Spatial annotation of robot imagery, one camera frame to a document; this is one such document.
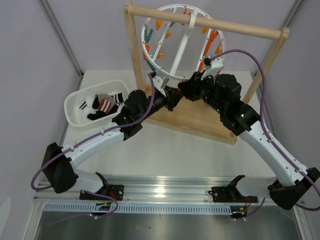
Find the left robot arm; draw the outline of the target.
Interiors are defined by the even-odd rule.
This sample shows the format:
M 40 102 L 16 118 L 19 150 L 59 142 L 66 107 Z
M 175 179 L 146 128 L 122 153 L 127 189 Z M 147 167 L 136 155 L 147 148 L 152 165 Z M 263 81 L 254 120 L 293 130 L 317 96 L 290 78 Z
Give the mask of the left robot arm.
M 120 113 L 101 130 L 73 144 L 50 144 L 42 162 L 43 173 L 57 194 L 70 189 L 89 191 L 97 200 L 108 196 L 109 184 L 99 172 L 88 173 L 78 166 L 108 146 L 133 137 L 142 127 L 142 121 L 162 108 L 172 111 L 182 99 L 183 93 L 167 87 L 164 93 L 155 90 L 146 96 L 142 90 L 134 90 L 124 102 Z

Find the white round clip hanger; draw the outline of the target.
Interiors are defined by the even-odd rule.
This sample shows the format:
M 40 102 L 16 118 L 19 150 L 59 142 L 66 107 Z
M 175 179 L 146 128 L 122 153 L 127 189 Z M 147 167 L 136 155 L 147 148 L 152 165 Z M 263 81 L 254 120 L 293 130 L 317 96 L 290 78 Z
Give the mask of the white round clip hanger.
M 187 78 L 183 71 L 202 72 L 205 57 L 226 50 L 221 30 L 150 17 L 141 29 L 141 43 L 150 69 L 178 81 Z

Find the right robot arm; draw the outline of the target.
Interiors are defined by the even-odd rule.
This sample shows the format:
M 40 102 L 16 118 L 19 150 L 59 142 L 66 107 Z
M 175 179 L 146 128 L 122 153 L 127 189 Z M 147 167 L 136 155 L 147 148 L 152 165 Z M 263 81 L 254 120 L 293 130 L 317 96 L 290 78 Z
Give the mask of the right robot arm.
M 274 172 L 275 177 L 237 176 L 229 184 L 228 196 L 234 202 L 245 197 L 271 198 L 284 210 L 291 210 L 320 177 L 317 168 L 296 160 L 263 125 L 260 115 L 241 101 L 242 86 L 234 75 L 220 74 L 202 79 L 195 72 L 178 84 L 185 98 L 202 100 L 213 108 L 222 124 L 251 146 Z

